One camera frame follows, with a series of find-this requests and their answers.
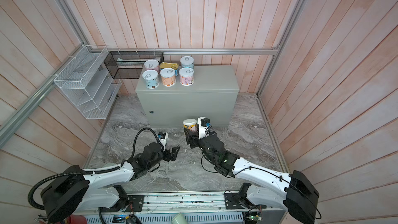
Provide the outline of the pink label can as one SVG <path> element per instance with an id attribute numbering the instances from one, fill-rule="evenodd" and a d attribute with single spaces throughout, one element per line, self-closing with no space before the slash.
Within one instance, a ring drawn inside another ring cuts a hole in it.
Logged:
<path id="1" fill-rule="evenodd" d="M 144 67 L 146 70 L 154 70 L 157 71 L 158 73 L 160 72 L 159 62 L 157 60 L 147 60 L 144 63 Z"/>

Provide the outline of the teal label can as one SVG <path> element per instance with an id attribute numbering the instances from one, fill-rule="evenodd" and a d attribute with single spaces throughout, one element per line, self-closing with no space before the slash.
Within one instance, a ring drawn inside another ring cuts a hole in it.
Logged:
<path id="1" fill-rule="evenodd" d="M 146 88 L 154 89 L 159 86 L 159 74 L 156 70 L 145 70 L 142 74 Z"/>

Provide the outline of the gold rectangular tin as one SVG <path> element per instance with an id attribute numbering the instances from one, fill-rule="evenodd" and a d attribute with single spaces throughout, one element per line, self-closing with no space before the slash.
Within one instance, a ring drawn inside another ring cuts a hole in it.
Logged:
<path id="1" fill-rule="evenodd" d="M 160 67 L 160 70 L 165 69 L 165 68 L 172 68 L 175 71 L 175 75 L 178 76 L 179 65 L 177 63 L 162 62 L 162 63 L 160 63 L 159 67 Z"/>

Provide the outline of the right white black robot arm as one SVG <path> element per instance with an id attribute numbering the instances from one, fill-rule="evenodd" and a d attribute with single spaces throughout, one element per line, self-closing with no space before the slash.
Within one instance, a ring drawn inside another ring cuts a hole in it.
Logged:
<path id="1" fill-rule="evenodd" d="M 247 181 L 239 192 L 245 207 L 273 205 L 303 224 L 313 224 L 322 218 L 317 208 L 319 192 L 302 172 L 278 172 L 249 162 L 228 151 L 215 131 L 205 131 L 199 136 L 185 128 L 184 133 L 187 144 L 201 150 L 202 156 L 214 166 L 215 173 Z"/>

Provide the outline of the red label can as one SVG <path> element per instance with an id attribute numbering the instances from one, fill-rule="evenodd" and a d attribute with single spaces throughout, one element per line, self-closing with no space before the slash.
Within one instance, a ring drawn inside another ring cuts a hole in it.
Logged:
<path id="1" fill-rule="evenodd" d="M 183 86 L 190 86 L 194 83 L 194 69 L 183 67 L 179 71 L 179 81 Z"/>

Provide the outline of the blue label can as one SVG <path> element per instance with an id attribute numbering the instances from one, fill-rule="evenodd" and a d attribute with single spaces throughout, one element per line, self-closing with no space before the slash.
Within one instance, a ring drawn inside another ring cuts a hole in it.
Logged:
<path id="1" fill-rule="evenodd" d="M 180 64 L 182 68 L 188 67 L 193 69 L 194 68 L 194 58 L 191 56 L 184 56 L 180 59 Z"/>

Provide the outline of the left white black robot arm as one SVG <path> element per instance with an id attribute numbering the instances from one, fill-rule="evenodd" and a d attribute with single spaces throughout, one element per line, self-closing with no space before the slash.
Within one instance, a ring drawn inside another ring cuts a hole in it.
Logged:
<path id="1" fill-rule="evenodd" d="M 120 183 L 155 171 L 161 161 L 175 161 L 179 150 L 179 146 L 165 149 L 162 143 L 150 143 L 143 152 L 115 166 L 102 169 L 72 166 L 48 178 L 48 186 L 40 194 L 48 221 L 60 222 L 80 210 L 126 208 L 128 196 Z"/>

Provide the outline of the orange label pull-tab can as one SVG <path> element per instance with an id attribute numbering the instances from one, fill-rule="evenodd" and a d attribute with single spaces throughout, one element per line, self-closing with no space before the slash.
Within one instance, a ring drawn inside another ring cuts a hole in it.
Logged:
<path id="1" fill-rule="evenodd" d="M 165 87 L 172 87 L 176 84 L 176 73 L 173 68 L 164 68 L 160 71 L 162 84 Z"/>

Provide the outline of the small orange can white lid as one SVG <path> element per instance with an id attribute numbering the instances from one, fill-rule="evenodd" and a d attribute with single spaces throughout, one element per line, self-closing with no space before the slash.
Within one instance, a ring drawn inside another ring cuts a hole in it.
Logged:
<path id="1" fill-rule="evenodd" d="M 183 127 L 192 133 L 198 133 L 198 122 L 196 119 L 186 119 L 183 121 Z"/>

